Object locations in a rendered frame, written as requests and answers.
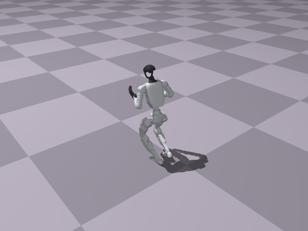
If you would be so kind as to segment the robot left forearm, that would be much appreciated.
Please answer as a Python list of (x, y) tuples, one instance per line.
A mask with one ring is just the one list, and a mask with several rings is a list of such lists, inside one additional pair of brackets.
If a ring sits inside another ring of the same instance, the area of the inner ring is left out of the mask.
[(137, 107), (137, 98), (133, 97), (133, 100), (134, 100), (134, 106), (136, 108)]

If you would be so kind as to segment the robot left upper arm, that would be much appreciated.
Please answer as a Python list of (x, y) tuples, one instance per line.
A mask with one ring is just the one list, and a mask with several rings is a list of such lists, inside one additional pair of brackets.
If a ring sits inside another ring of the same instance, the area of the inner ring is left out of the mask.
[(142, 109), (142, 99), (143, 99), (143, 93), (146, 91), (146, 85), (141, 85), (137, 88), (137, 107), (136, 109)]

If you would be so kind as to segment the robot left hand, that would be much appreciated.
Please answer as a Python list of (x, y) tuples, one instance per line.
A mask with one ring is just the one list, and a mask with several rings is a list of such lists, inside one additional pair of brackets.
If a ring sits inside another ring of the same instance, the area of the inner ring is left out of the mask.
[(128, 90), (129, 90), (129, 93), (130, 93), (130, 95), (132, 96), (132, 98), (133, 98), (133, 97), (137, 98), (137, 95), (134, 94), (133, 91), (132, 91), (132, 86), (129, 86), (129, 89), (128, 89)]

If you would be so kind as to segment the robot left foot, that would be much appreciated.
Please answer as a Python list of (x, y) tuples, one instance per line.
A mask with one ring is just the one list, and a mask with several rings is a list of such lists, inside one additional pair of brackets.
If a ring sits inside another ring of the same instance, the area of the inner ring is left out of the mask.
[(162, 159), (159, 159), (159, 158), (158, 158), (158, 161), (157, 161), (153, 156), (150, 156), (150, 159), (153, 160), (153, 161), (155, 161), (155, 162), (157, 162), (157, 163), (159, 163), (159, 164), (163, 164)]

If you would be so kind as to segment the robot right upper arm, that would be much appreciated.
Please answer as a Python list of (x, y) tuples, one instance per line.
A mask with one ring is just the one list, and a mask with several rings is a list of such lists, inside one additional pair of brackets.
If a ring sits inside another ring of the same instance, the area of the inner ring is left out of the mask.
[(174, 95), (174, 92), (172, 91), (171, 87), (168, 85), (168, 82), (165, 80), (161, 80), (163, 83), (163, 88), (168, 92), (167, 97), (171, 98)]

